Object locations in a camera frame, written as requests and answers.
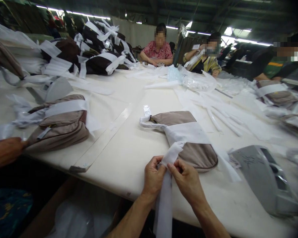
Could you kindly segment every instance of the ceiling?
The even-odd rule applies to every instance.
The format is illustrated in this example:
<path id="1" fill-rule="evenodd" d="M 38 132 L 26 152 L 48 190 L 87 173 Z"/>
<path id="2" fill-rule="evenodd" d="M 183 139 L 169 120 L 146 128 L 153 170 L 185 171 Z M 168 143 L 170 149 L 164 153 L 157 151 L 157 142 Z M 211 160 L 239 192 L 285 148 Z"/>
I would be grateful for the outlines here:
<path id="1" fill-rule="evenodd" d="M 222 34 L 228 26 L 251 29 L 246 39 L 272 42 L 298 32 L 298 13 L 289 0 L 37 0 L 48 7 L 92 15 L 116 16 L 134 22 Z"/>

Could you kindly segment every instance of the sleeve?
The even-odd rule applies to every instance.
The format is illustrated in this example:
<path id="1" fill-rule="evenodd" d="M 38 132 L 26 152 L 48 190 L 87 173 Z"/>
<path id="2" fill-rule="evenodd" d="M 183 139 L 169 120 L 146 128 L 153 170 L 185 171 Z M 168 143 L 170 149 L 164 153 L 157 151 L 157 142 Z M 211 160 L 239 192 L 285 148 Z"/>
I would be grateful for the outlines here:
<path id="1" fill-rule="evenodd" d="M 170 48 L 170 45 L 168 44 L 166 48 L 165 60 L 172 59 L 172 58 L 173 56 L 172 56 L 171 48 Z"/>
<path id="2" fill-rule="evenodd" d="M 146 54 L 146 56 L 148 56 L 148 57 L 150 55 L 152 45 L 153 45 L 153 42 L 150 41 L 149 44 L 145 48 L 143 48 L 143 50 L 142 50 Z"/>
<path id="3" fill-rule="evenodd" d="M 248 74 L 250 78 L 255 78 L 261 73 L 264 72 L 264 69 L 268 65 L 268 63 L 272 60 L 273 54 L 270 52 L 265 52 L 257 57 L 255 61 L 251 63 L 248 69 Z"/>
<path id="4" fill-rule="evenodd" d="M 186 54 L 187 54 L 187 53 L 185 53 L 184 56 L 183 56 L 183 62 L 184 62 L 184 63 L 186 63 L 186 61 L 187 61 L 187 60 L 186 60 Z"/>
<path id="5" fill-rule="evenodd" d="M 220 72 L 222 72 L 222 68 L 221 66 L 219 66 L 218 64 L 218 60 L 216 57 L 213 57 L 212 63 L 211 63 L 211 67 L 210 69 L 213 70 L 219 70 Z"/>

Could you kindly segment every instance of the pile of bags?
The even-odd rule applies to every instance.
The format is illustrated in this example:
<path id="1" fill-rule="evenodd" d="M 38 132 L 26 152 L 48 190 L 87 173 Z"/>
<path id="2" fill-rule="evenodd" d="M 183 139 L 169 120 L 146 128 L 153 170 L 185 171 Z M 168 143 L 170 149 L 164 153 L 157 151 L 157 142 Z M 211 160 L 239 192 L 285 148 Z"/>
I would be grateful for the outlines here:
<path id="1" fill-rule="evenodd" d="M 17 87 L 33 82 L 27 80 L 33 74 L 84 79 L 86 74 L 110 75 L 117 68 L 130 69 L 139 63 L 118 30 L 119 26 L 105 20 L 89 21 L 83 35 L 77 34 L 74 40 L 59 38 L 39 45 L 0 24 L 0 69 L 5 80 Z M 12 83 L 11 74 L 3 68 L 16 75 L 18 83 Z"/>

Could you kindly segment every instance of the teal fabric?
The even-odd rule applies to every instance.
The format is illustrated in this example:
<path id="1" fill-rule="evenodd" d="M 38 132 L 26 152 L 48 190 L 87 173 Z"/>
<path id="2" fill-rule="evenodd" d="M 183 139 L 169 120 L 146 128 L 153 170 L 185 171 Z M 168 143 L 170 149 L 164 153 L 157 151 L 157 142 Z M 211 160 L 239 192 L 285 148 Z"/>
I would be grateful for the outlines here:
<path id="1" fill-rule="evenodd" d="M 32 204 L 32 195 L 24 190 L 0 189 L 0 238 L 8 238 L 13 234 Z"/>

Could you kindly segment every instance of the dark hair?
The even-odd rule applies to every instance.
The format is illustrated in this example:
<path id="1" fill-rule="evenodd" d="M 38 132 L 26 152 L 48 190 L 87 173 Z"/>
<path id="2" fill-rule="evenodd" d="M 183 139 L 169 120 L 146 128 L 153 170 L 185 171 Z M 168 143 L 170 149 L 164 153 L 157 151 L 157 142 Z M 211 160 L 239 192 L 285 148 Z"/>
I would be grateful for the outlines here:
<path id="1" fill-rule="evenodd" d="M 206 43 L 208 44 L 210 41 L 221 41 L 221 36 L 222 36 L 221 33 L 219 33 L 218 31 L 214 32 L 206 40 Z"/>
<path id="2" fill-rule="evenodd" d="M 167 36 L 167 28 L 166 28 L 166 25 L 164 23 L 159 23 L 157 25 L 157 28 L 156 28 L 156 32 L 155 32 L 155 36 L 159 33 L 159 32 L 163 32 L 165 34 L 165 37 Z"/>

